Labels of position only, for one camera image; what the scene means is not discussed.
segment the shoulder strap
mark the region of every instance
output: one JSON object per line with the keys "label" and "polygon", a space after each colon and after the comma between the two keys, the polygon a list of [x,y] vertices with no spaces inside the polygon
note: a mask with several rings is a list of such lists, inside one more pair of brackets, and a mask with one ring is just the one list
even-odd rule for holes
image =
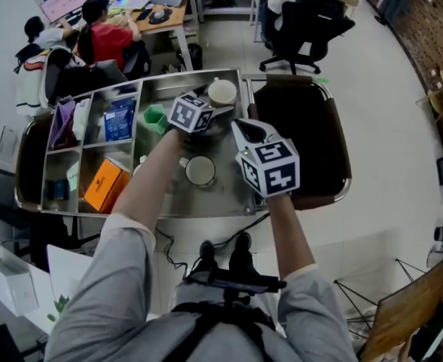
{"label": "shoulder strap", "polygon": [[197,319],[191,334],[164,359],[164,362],[187,360],[201,339],[218,323],[238,326],[256,344],[264,358],[264,362],[272,361],[265,351],[261,328],[255,323],[265,324],[272,330],[275,329],[275,326],[259,308],[226,308],[201,302],[178,305],[173,309],[173,312],[198,313],[201,316]]}

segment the green cup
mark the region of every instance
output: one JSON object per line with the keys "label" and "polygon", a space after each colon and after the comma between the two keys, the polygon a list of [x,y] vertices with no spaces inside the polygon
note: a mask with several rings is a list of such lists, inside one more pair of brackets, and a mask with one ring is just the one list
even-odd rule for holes
{"label": "green cup", "polygon": [[163,105],[148,106],[143,117],[145,119],[146,127],[160,135],[163,135],[170,125],[168,123],[168,118],[164,113]]}

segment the orange box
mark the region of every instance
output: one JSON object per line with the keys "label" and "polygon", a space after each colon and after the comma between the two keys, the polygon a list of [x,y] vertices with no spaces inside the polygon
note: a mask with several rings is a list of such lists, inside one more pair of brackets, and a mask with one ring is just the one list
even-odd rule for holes
{"label": "orange box", "polygon": [[84,200],[100,213],[110,213],[118,196],[130,181],[130,174],[105,158],[89,185]]}

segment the red shirt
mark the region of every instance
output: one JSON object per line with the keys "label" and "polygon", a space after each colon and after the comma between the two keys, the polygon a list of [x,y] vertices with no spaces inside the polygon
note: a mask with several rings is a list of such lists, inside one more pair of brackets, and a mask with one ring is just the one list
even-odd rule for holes
{"label": "red shirt", "polygon": [[91,29],[93,30],[93,63],[114,59],[118,62],[119,69],[123,71],[123,49],[131,44],[133,33],[129,29],[111,24],[94,24]]}

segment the black hair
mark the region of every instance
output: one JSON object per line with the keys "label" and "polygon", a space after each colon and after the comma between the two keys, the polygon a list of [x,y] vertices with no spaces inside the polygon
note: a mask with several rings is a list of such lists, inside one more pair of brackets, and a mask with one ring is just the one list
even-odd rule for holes
{"label": "black hair", "polygon": [[44,31],[44,28],[44,24],[39,16],[34,16],[27,20],[24,26],[24,32],[29,38],[29,43],[33,43],[34,40],[39,37],[39,34]]}
{"label": "black hair", "polygon": [[86,0],[83,4],[83,19],[86,26],[81,30],[78,39],[78,50],[81,58],[87,64],[94,61],[93,30],[91,25],[108,10],[109,0]]}

